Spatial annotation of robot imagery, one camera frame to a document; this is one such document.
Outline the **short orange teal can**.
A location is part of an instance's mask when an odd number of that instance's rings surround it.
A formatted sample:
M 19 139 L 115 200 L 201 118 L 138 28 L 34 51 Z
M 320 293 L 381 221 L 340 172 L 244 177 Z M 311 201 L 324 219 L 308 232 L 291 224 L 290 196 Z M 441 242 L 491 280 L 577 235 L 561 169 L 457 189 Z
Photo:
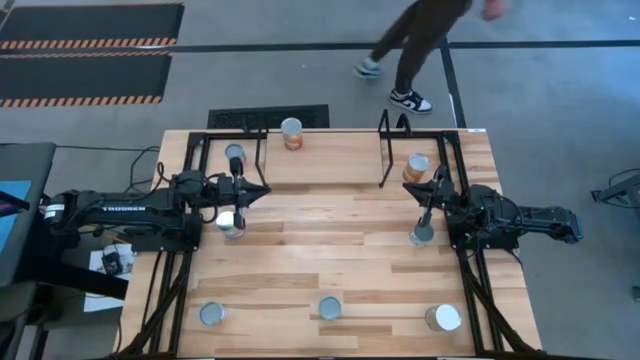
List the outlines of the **short orange teal can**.
M 226 307 L 219 302 L 208 302 L 201 307 L 199 312 L 199 319 L 206 326 L 216 326 L 226 317 Z

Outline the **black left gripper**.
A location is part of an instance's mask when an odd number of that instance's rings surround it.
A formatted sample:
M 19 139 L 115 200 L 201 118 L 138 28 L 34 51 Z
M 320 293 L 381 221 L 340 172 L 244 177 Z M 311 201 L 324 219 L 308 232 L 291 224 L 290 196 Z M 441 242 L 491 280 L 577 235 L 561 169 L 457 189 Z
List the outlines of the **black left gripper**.
M 243 163 L 238 159 L 230 160 L 231 177 L 221 176 L 218 180 L 219 195 L 223 206 L 232 205 L 233 212 L 241 213 L 243 203 L 242 182 Z M 247 199 L 249 201 L 257 201 L 261 197 L 270 193 L 271 188 L 265 184 L 256 184 L 247 181 Z

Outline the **white paper sheet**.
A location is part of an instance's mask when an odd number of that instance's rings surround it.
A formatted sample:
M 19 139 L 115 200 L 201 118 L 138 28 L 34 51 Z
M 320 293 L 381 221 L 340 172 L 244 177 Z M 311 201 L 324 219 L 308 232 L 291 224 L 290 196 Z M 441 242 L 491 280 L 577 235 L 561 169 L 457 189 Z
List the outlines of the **white paper sheet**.
M 119 256 L 122 265 L 122 271 L 117 278 L 128 281 L 131 277 L 131 271 L 135 261 L 130 244 L 113 244 L 106 246 L 103 250 L 92 251 L 89 261 L 89 269 L 95 272 L 105 274 L 102 257 L 114 253 Z M 83 311 L 85 313 L 98 312 L 114 308 L 121 308 L 124 305 L 123 300 L 94 293 L 85 295 Z

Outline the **person's hand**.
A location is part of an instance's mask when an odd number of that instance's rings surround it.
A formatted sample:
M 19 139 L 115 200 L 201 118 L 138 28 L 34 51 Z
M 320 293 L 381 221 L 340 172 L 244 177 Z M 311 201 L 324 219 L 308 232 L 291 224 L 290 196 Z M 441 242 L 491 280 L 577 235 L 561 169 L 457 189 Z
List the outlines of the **person's hand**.
M 482 19 L 486 22 L 497 20 L 507 12 L 507 0 L 484 0 Z

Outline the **wooden shelf with black frame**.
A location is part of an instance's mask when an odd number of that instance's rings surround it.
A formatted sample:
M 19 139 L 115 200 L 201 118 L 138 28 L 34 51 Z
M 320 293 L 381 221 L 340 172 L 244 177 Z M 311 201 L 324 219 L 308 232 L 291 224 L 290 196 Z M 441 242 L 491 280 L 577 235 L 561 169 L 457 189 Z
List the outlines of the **wooden shelf with black frame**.
M 371 185 L 383 187 L 394 166 L 389 112 L 373 131 L 303 128 L 303 146 L 285 148 L 281 127 L 259 129 L 254 166 L 261 180 L 277 186 Z

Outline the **black support beam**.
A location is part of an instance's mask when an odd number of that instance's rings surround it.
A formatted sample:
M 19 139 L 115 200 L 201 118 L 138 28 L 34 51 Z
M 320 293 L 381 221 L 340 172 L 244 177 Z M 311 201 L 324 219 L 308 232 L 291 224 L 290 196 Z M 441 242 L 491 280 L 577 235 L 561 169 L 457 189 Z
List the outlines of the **black support beam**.
M 42 256 L 23 258 L 16 270 L 14 280 L 66 287 L 119 300 L 125 298 L 129 284 L 125 279 Z

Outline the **black perforated floor mat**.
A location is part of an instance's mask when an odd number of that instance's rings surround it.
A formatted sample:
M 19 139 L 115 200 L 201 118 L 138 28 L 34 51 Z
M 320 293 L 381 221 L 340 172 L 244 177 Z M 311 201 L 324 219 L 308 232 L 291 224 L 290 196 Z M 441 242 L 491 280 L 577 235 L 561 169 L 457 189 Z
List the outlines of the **black perforated floor mat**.
M 329 128 L 328 105 L 300 105 L 210 110 L 208 129 L 276 129 L 286 118 L 297 118 L 304 128 Z

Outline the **white top tin can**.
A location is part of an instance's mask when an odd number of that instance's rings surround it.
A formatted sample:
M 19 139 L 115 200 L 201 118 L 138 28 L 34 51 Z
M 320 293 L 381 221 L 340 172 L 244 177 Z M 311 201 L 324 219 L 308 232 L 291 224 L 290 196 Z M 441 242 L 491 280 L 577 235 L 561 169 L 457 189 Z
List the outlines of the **white top tin can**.
M 224 211 L 218 214 L 215 226 L 227 239 L 236 240 L 245 233 L 245 220 L 241 213 Z

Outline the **person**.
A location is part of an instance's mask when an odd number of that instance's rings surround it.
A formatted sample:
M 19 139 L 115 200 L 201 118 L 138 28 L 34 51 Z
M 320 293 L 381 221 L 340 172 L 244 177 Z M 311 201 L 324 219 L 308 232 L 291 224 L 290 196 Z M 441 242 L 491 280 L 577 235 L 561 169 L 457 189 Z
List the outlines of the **person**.
M 432 104 L 413 89 L 413 81 L 438 41 L 447 35 L 474 0 L 416 0 L 387 29 L 368 56 L 355 65 L 358 76 L 376 79 L 380 61 L 396 46 L 403 47 L 390 101 L 406 111 L 426 114 Z

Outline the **green polka dot can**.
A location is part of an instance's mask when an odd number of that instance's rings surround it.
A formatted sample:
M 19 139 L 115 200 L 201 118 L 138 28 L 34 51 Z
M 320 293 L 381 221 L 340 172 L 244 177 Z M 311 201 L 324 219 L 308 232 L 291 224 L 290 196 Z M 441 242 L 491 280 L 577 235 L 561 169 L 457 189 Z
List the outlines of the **green polka dot can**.
M 336 320 L 340 317 L 341 312 L 341 302 L 335 296 L 323 297 L 318 304 L 318 313 L 324 320 Z

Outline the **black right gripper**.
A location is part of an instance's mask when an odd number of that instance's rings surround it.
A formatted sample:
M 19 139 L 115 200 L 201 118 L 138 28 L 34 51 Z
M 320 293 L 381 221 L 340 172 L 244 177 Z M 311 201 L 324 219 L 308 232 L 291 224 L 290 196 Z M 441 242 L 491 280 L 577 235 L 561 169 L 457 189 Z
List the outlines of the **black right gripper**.
M 416 200 L 424 209 L 424 213 L 418 224 L 431 225 L 433 208 L 444 210 L 446 204 L 454 195 L 454 184 L 448 175 L 448 167 L 440 165 L 433 178 L 427 183 L 405 182 L 403 188 Z

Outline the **red yellow corn can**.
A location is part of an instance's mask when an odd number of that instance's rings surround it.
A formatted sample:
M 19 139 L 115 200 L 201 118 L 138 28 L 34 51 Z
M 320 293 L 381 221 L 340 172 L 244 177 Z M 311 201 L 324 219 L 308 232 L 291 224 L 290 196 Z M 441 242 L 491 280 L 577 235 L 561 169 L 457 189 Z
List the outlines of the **red yellow corn can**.
M 419 183 L 429 168 L 429 158 L 423 153 L 413 153 L 408 157 L 402 177 L 407 183 Z
M 297 118 L 286 118 L 281 122 L 281 132 L 286 149 L 295 151 L 303 146 L 302 122 Z

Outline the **wide peaches can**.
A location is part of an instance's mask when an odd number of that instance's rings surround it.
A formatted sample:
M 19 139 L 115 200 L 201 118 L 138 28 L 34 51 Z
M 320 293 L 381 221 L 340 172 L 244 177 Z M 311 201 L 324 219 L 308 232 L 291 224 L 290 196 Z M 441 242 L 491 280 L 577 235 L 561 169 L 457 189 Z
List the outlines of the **wide peaches can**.
M 425 313 L 425 321 L 434 331 L 455 331 L 461 326 L 461 316 L 458 310 L 450 304 L 440 304 L 430 307 Z

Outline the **blue sheet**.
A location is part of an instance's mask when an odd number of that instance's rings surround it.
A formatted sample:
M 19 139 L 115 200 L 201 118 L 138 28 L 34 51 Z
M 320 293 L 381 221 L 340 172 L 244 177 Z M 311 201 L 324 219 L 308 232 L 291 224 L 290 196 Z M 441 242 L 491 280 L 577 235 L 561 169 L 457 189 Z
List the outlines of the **blue sheet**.
M 8 243 L 17 216 L 30 209 L 30 181 L 0 181 L 0 253 Z

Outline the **black mat orange hazard stripes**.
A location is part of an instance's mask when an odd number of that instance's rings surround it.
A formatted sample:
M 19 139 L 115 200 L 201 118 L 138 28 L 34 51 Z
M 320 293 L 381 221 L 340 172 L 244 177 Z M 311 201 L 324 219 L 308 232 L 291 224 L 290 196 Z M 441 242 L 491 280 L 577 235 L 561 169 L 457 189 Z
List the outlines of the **black mat orange hazard stripes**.
M 15 7 L 0 50 L 166 46 L 176 43 L 182 3 Z
M 0 55 L 0 108 L 158 104 L 168 51 Z

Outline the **small black device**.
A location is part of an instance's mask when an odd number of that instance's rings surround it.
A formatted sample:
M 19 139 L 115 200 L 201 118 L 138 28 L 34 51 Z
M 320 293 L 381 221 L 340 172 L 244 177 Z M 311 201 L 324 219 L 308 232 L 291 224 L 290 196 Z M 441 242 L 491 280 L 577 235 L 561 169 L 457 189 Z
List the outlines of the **small black device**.
M 123 265 L 117 252 L 103 254 L 101 261 L 106 275 L 117 276 L 123 272 Z

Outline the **dark grey side desk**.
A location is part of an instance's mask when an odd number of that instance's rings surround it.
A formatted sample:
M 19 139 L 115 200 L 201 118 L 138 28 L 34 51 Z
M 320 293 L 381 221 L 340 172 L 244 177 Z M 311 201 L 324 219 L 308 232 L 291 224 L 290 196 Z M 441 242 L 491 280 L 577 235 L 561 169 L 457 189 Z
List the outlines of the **dark grey side desk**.
M 23 258 L 49 238 L 39 209 L 51 170 L 55 145 L 50 142 L 0 145 L 0 181 L 30 181 L 30 209 L 22 212 L 12 227 L 8 243 L 0 253 L 0 288 L 16 283 L 14 276 Z

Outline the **black aluminium rig frame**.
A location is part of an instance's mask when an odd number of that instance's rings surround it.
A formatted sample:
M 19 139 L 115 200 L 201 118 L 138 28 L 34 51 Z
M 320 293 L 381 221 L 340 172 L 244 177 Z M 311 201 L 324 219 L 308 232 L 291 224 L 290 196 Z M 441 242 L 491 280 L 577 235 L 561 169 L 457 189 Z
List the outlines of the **black aluminium rig frame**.
M 169 306 L 159 347 L 184 358 L 470 356 L 471 329 L 445 333 L 424 319 L 431 306 L 466 306 L 458 259 L 441 213 L 426 246 L 409 234 L 420 210 L 403 189 L 402 168 L 413 152 L 433 163 L 465 158 L 471 182 L 497 186 L 488 136 L 467 130 L 391 130 L 394 166 L 383 187 L 271 186 L 247 212 L 247 231 L 227 241 L 205 225 L 193 254 L 183 299 Z M 212 135 L 207 169 L 227 169 L 226 145 L 240 143 L 254 166 L 256 137 L 231 130 Z M 318 313 L 323 297 L 342 305 L 336 320 Z M 206 326 L 201 307 L 219 302 L 226 319 Z

